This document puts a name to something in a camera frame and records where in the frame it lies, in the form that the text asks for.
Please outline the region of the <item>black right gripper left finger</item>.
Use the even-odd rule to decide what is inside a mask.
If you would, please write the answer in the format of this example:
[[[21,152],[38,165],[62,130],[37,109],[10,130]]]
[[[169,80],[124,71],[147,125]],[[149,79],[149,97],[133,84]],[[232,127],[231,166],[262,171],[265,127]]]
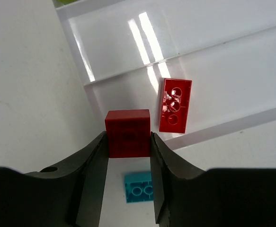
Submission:
[[[39,172],[0,167],[0,227],[97,227],[108,166],[108,140],[90,144]]]

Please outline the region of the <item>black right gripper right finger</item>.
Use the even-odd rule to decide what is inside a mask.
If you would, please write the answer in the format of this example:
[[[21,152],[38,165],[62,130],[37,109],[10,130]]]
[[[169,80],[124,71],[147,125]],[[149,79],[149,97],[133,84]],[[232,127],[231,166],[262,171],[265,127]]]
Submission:
[[[155,221],[161,227],[276,227],[276,168],[202,170],[152,133]]]

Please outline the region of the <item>small red lego brick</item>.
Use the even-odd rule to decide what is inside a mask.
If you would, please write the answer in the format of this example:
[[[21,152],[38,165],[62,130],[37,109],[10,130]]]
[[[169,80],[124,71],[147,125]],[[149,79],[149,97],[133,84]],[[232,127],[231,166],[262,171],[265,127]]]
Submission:
[[[109,111],[105,126],[110,158],[150,156],[151,118],[148,109]]]

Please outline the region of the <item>long red lego brick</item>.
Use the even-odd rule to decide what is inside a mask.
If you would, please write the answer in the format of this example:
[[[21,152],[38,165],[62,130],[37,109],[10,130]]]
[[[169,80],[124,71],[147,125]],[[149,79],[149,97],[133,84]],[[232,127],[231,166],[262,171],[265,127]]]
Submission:
[[[160,110],[160,132],[186,132],[191,88],[191,80],[164,79]]]

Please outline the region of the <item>green lego brick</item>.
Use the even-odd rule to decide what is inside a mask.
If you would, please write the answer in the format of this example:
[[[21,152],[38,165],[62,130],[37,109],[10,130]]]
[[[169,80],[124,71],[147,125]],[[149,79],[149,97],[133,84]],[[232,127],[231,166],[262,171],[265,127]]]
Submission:
[[[61,6],[71,4],[71,3],[76,2],[76,1],[77,0],[53,0],[53,4],[57,8],[57,7],[61,7]]]

